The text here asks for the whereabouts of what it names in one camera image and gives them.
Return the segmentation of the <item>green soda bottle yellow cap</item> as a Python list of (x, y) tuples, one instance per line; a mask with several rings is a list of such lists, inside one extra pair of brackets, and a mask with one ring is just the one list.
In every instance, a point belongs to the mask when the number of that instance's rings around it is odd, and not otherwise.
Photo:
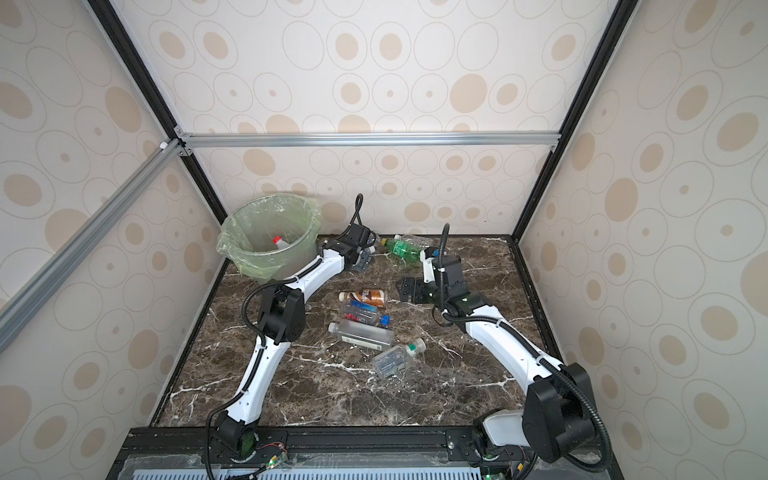
[(382, 247), (391, 255), (402, 259), (409, 264), (418, 264), (421, 262), (421, 253), (423, 248), (413, 245), (401, 238), (382, 238)]

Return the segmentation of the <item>white red-capped milk bottle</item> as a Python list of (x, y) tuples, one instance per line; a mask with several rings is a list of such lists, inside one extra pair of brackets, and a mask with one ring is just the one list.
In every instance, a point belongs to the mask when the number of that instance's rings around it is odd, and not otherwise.
[(289, 248), (289, 247), (291, 246), (291, 244), (290, 244), (288, 241), (286, 241), (286, 240), (285, 240), (283, 237), (281, 237), (281, 236), (276, 236), (276, 237), (274, 237), (274, 238), (273, 238), (273, 243), (274, 243), (274, 245), (276, 246), (276, 248), (277, 248), (278, 250), (287, 249), (287, 248)]

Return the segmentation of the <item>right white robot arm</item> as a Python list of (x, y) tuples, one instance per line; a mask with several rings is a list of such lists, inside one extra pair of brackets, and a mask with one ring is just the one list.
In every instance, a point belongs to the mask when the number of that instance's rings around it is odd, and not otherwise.
[(591, 473), (608, 470), (614, 460), (612, 443), (586, 370), (546, 353), (486, 296), (469, 289), (460, 257), (446, 252), (449, 231), (445, 227), (435, 245), (407, 242), (401, 248), (405, 259), (420, 262), (423, 278), (400, 281), (398, 292), (404, 301), (431, 305), (438, 325), (456, 327), (479, 342), (525, 395), (522, 408), (500, 409), (476, 420), (477, 453), (496, 457), (506, 447), (517, 447), (529, 458), (524, 472), (538, 460), (560, 459)]

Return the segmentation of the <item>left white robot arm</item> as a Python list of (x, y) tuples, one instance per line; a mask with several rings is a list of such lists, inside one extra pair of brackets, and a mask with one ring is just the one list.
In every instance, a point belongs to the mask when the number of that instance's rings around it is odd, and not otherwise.
[(250, 459), (256, 452), (255, 428), (268, 387), (288, 347), (306, 328), (306, 303), (326, 282), (352, 270), (373, 251), (376, 237), (362, 223), (363, 203), (364, 196), (359, 193), (346, 229), (325, 241), (314, 260), (291, 277), (257, 287), (243, 301), (241, 318), (256, 334), (254, 350), (234, 396), (206, 418), (206, 465), (211, 463), (214, 444), (237, 462)]

